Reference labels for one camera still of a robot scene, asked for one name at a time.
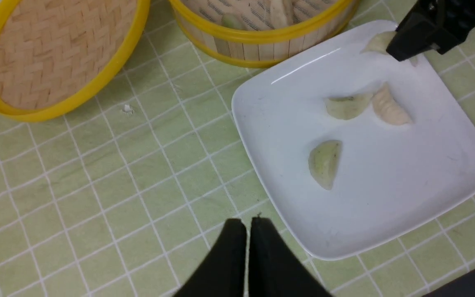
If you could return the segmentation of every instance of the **dumpling in steamer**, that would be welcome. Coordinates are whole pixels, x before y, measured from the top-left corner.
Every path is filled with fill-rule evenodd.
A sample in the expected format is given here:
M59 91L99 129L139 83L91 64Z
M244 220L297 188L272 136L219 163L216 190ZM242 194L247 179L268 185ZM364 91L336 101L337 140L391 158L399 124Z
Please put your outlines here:
M409 114L393 99L387 82L373 96L373 111L390 125L401 126L413 123Z

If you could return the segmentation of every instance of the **bamboo steamer lid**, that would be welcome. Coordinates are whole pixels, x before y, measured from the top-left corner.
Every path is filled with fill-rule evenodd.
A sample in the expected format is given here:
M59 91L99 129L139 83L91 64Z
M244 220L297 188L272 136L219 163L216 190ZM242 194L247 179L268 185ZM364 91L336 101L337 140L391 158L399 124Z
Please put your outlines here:
M0 99L24 110L77 93L126 39L137 0L22 0L0 33Z

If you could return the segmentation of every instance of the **plate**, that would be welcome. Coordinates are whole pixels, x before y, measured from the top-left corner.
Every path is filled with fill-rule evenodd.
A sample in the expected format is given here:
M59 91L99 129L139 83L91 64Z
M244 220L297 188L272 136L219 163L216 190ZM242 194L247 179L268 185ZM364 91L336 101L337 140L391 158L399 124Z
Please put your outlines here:
M396 24L375 21L320 43L240 86L232 113L245 150L281 218L311 255L334 260L374 248L475 194L475 127L424 56L364 53ZM368 107L336 120L324 98L387 81L414 124L390 126ZM343 142L331 191L308 167L310 151Z

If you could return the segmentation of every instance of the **bamboo steamer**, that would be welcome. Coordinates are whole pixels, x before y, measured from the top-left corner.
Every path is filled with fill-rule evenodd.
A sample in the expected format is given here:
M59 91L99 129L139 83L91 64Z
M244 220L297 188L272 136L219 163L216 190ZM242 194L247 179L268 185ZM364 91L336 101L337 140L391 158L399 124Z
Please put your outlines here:
M228 64L266 68L340 32L359 0L293 0L295 25L273 30L270 0L169 0L179 27L196 47ZM220 25L234 13L247 31Z

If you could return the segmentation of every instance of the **woven bamboo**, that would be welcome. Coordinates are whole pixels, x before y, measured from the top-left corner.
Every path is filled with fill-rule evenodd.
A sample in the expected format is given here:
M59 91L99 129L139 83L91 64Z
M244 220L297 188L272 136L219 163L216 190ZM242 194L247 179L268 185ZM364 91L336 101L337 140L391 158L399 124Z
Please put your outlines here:
M22 0L0 33L0 98L42 109L74 95L117 52L137 0Z
M270 0L181 1L187 8L196 13L196 17L215 24L221 22L221 15L224 13L239 15L248 29L248 31L243 31L243 35L249 34L253 36L253 34L258 33L257 30L260 33L267 34L267 32L272 32L273 36L277 35L277 31L272 31L270 23L270 12L268 10ZM358 5L358 0L293 0L295 23L302 23L314 17L318 19L323 11L326 11L335 5L336 2L340 1L347 5L345 5L344 9L338 11L330 21L320 26L310 25L307 27L313 26L313 30L303 28L301 30L303 33L296 37L286 38L286 40L281 42L264 43L262 41L236 42L230 37L228 39L221 38L221 36L216 37L207 32L206 25L200 25L200 21L192 22L192 19L188 19L181 13L177 0L170 0L179 26L195 45L224 62L258 68L272 66L333 37L351 19Z

